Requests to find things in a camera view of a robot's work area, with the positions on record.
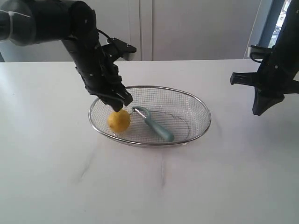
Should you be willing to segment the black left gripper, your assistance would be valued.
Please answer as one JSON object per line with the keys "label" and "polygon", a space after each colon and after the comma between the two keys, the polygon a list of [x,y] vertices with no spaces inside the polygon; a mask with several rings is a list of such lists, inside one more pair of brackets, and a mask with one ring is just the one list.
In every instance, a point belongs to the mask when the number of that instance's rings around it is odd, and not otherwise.
{"label": "black left gripper", "polygon": [[122,84],[118,67],[108,50],[109,45],[96,44],[89,48],[85,44],[75,44],[75,65],[87,91],[119,112],[123,105],[133,102],[133,97]]}

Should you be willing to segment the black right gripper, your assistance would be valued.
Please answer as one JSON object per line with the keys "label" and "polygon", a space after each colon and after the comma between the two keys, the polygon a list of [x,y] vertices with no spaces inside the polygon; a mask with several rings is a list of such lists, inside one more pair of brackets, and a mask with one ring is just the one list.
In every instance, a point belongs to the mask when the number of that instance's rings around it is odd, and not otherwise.
{"label": "black right gripper", "polygon": [[299,83],[294,80],[299,71],[299,49],[275,46],[266,56],[257,72],[233,72],[231,85],[255,86],[253,114],[260,116],[284,100],[283,94],[298,94]]}

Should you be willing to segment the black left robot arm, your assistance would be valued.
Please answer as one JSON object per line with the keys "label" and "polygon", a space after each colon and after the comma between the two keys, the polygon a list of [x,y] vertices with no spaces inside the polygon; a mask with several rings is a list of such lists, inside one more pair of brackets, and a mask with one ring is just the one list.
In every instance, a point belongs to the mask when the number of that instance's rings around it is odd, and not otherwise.
{"label": "black left robot arm", "polygon": [[96,13],[79,0],[7,0],[0,7],[0,38],[18,46],[61,41],[89,94],[115,112],[133,98],[122,84],[115,61],[137,49],[108,37],[101,45]]}

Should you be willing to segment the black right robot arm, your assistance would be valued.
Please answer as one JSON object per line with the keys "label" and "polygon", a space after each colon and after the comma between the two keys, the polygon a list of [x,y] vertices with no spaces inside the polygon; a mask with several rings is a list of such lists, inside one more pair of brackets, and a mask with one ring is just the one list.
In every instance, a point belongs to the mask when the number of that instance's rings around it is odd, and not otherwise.
{"label": "black right robot arm", "polygon": [[297,94],[299,83],[294,78],[299,71],[299,2],[293,0],[273,47],[250,46],[249,57],[259,63],[256,72],[232,73],[231,84],[253,86],[253,114],[262,115],[282,102],[285,94]]}

